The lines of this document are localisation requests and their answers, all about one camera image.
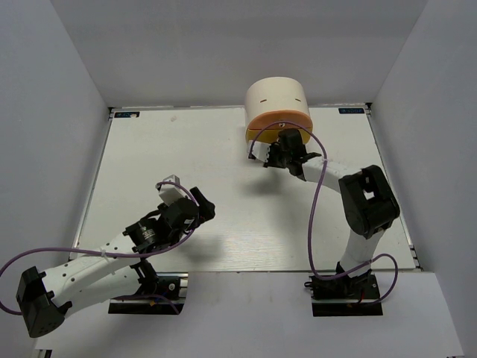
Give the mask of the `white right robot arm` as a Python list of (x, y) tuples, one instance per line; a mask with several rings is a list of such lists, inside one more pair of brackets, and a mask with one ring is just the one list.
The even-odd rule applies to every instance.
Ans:
[[(385, 231), (400, 215), (400, 208), (386, 176), (379, 166), (354, 169), (328, 158), (318, 138), (311, 138), (320, 152), (308, 152), (300, 130), (287, 128), (268, 144), (250, 142), (249, 157), (255, 157), (265, 166), (287, 169), (302, 181), (316, 183), (307, 229), (307, 251), (313, 275), (322, 281), (336, 280), (337, 290), (345, 297), (354, 297), (364, 287), (362, 275), (381, 255), (375, 251)], [(315, 211), (322, 187), (341, 196), (345, 219), (350, 228), (347, 246), (337, 263), (336, 274), (323, 276), (315, 268), (312, 253), (312, 232)]]

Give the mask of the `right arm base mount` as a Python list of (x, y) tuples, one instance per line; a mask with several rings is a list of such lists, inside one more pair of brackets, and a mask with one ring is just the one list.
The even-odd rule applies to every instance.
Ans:
[(312, 297), (314, 317), (371, 317), (382, 316), (380, 291), (376, 276), (342, 277), (337, 280), (318, 280), (310, 276), (304, 283)]

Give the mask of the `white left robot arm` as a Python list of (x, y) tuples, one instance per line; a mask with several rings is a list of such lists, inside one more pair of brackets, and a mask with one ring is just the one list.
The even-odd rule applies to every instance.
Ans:
[(28, 335), (56, 330), (69, 316), (109, 299), (168, 300), (168, 283), (148, 262), (149, 254), (170, 251), (203, 223), (215, 218), (215, 205), (191, 188), (158, 188), (162, 203), (98, 248), (60, 266), (22, 273), (16, 300)]

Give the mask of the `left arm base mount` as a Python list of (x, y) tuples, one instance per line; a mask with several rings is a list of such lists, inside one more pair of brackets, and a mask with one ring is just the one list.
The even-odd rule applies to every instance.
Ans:
[(138, 291), (133, 299), (110, 300), (108, 313), (113, 315), (179, 315), (186, 302), (187, 273), (158, 274), (150, 288)]

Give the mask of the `round cream drawer organizer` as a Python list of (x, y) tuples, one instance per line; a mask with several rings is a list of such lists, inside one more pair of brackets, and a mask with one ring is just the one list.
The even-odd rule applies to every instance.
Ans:
[(278, 140), (279, 132), (298, 129), (303, 142), (310, 140), (313, 122), (306, 95), (293, 78), (263, 78), (252, 84), (244, 102), (247, 152), (255, 157), (262, 143)]

